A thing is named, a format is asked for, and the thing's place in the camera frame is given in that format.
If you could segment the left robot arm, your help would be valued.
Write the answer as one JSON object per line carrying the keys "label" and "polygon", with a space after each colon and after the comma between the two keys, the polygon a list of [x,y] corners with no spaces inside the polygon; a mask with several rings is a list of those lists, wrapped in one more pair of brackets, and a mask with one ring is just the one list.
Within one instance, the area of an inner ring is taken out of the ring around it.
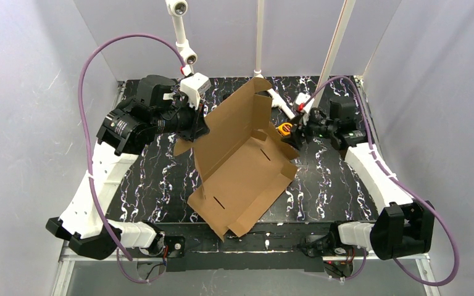
{"label": "left robot arm", "polygon": [[150,222],[107,219],[106,210],[123,177],[158,134],[176,134],[193,143],[209,133],[204,98],[210,79],[201,74],[180,81],[148,75],[134,95],[110,111],[97,133],[91,168],[85,173],[72,201],[46,229],[68,242],[77,255],[103,260],[121,248],[140,248],[152,257],[168,254],[163,230]]}

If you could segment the brown cardboard box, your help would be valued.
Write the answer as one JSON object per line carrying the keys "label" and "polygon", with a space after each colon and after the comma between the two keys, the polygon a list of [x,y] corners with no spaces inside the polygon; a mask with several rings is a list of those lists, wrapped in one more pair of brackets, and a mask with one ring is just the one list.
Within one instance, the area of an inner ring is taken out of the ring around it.
{"label": "brown cardboard box", "polygon": [[173,153],[193,151],[202,184],[188,205],[224,240],[247,234],[293,182],[299,152],[282,142],[271,122],[272,85],[255,77],[207,114],[210,131],[194,142],[179,139]]}

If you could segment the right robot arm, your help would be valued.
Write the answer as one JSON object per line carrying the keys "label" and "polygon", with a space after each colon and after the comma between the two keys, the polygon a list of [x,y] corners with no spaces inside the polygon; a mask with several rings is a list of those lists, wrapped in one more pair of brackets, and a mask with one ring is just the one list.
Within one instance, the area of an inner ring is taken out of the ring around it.
{"label": "right robot arm", "polygon": [[381,260],[427,253],[431,248],[435,217],[431,204],[413,200],[391,181],[387,168],[367,132],[358,126],[356,104],[342,99],[330,102],[330,111],[301,104],[299,114],[277,128],[281,140],[299,150],[313,138],[329,139],[344,152],[344,160],[360,178],[379,209],[373,223],[339,221],[321,238],[299,244],[308,255],[321,250],[350,247],[374,251]]}

